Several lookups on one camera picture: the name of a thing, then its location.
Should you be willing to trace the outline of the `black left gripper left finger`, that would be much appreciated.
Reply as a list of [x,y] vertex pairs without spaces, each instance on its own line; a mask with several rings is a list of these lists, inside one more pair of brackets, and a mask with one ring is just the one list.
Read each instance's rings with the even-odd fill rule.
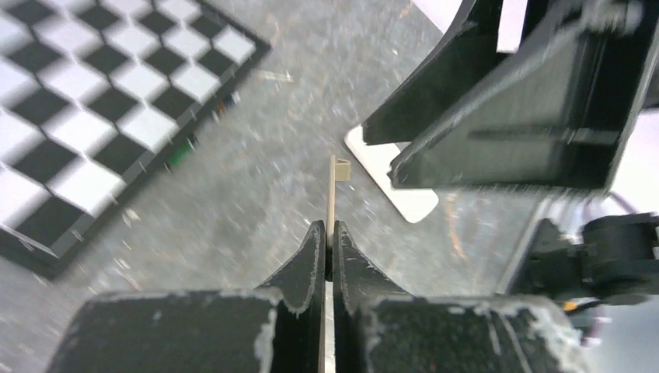
[[75,314],[50,372],[321,372],[326,229],[248,289],[112,292]]

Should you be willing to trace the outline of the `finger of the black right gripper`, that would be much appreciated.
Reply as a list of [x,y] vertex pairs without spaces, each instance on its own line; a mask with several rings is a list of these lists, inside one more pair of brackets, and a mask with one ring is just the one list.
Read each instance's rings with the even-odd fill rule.
[[502,8],[501,1],[464,1],[440,42],[364,121],[364,142],[442,141],[441,117],[506,58],[497,51]]

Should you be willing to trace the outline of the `beige battery cover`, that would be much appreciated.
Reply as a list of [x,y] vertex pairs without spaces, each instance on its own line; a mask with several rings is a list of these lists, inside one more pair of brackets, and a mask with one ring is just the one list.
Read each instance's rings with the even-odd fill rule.
[[333,301],[333,234],[336,223],[336,183],[350,180],[350,161],[330,156],[326,209],[325,305],[323,320],[323,372],[335,372],[335,325]]

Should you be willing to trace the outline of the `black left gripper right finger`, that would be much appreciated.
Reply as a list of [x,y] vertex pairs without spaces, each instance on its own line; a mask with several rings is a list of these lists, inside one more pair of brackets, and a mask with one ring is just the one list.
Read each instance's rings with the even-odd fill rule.
[[333,233],[338,372],[587,372],[579,333],[532,295],[416,297],[338,221]]

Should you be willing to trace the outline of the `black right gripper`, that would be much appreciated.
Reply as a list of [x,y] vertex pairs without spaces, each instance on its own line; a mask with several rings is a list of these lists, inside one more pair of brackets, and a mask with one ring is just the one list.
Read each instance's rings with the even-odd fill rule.
[[397,188],[610,190],[640,111],[656,103],[656,1],[589,1],[546,14],[519,50],[411,143]]

